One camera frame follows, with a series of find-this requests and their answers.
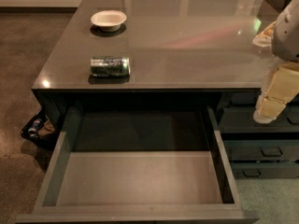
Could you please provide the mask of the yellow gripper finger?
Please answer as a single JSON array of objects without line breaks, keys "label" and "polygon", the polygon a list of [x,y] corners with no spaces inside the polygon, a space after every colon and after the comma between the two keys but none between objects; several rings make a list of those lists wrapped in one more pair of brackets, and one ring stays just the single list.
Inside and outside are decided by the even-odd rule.
[{"label": "yellow gripper finger", "polygon": [[252,43],[255,46],[261,48],[271,47],[275,25],[276,23],[274,21],[271,24],[269,24],[265,29],[263,29],[259,34],[257,34],[253,38]]},{"label": "yellow gripper finger", "polygon": [[255,111],[275,119],[299,93],[299,63],[285,62],[269,69]]}]

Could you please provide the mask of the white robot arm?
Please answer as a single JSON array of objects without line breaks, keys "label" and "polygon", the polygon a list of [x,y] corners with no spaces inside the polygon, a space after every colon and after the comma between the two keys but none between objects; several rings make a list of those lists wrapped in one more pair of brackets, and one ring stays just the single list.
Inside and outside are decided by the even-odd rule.
[{"label": "white robot arm", "polygon": [[268,124],[277,119],[299,93],[299,0],[291,2],[278,18],[256,35],[252,43],[270,48],[280,62],[271,65],[263,79],[253,119]]}]

